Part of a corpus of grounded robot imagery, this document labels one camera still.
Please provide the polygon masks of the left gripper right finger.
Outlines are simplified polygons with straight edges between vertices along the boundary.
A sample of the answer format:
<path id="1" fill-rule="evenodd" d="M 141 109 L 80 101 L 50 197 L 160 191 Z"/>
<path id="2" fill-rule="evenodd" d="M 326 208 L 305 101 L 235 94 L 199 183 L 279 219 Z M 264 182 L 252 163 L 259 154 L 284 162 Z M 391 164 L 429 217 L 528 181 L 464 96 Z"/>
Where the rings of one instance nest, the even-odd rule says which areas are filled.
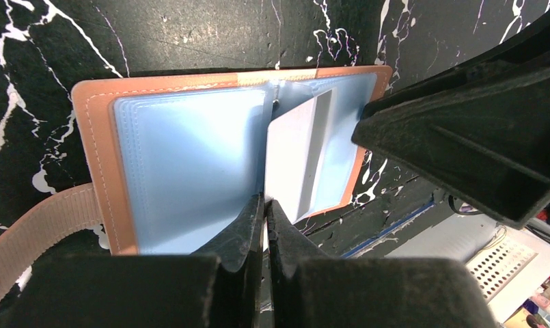
<path id="1" fill-rule="evenodd" d="M 276 327 L 495 327 L 465 265 L 445 258 L 327 255 L 266 209 Z"/>

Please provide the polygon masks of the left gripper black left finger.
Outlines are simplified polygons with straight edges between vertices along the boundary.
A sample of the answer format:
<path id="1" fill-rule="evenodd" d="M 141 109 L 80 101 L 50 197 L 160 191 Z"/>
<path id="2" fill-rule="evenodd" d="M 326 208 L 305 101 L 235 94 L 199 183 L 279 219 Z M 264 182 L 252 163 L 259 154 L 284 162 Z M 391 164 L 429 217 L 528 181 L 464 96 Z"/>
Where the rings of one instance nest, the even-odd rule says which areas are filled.
<path id="1" fill-rule="evenodd" d="M 264 197 L 192 254 L 46 262 L 6 327 L 257 327 Z"/>

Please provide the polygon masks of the brown leather card holder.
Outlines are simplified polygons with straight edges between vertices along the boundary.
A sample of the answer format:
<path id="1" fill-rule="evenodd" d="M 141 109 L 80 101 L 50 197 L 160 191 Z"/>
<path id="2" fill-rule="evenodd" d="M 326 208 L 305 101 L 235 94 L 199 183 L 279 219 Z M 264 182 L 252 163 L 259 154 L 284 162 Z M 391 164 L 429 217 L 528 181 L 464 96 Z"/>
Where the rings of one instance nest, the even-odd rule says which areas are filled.
<path id="1" fill-rule="evenodd" d="M 0 236 L 0 302 L 46 250 L 103 225 L 114 255 L 188 254 L 264 192 L 269 124 L 334 90 L 312 207 L 351 201 L 366 151 L 351 136 L 389 66 L 86 80 L 72 89 L 91 182 L 56 193 Z"/>

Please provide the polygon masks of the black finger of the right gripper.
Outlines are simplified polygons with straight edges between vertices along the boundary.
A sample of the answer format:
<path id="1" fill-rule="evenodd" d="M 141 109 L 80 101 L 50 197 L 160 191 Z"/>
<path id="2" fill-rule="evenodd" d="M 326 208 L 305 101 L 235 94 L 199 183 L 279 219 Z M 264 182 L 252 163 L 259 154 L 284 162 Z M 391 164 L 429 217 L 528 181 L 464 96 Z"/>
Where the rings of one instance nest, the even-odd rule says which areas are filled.
<path id="1" fill-rule="evenodd" d="M 480 87 L 544 67 L 550 67 L 550 10 L 493 49 L 382 98 L 381 108 L 463 92 L 470 87 Z"/>

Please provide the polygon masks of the white striped credit card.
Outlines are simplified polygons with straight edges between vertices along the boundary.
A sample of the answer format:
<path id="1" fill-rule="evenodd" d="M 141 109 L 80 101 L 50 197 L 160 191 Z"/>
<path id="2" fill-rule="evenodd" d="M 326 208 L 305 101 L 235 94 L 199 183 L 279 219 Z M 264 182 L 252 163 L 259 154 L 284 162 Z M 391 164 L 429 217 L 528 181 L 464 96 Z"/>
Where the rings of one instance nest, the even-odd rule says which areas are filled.
<path id="1" fill-rule="evenodd" d="M 267 130 L 264 192 L 291 223 L 309 212 L 334 90 L 315 96 L 274 119 Z"/>

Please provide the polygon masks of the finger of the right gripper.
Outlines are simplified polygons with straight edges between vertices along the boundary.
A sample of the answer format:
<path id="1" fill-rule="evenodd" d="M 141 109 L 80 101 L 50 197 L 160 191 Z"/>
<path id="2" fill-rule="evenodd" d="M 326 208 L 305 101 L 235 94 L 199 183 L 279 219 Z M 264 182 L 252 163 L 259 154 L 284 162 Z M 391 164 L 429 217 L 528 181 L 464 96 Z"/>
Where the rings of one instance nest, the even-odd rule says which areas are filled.
<path id="1" fill-rule="evenodd" d="M 352 140 L 520 228 L 550 202 L 550 68 L 380 110 Z"/>

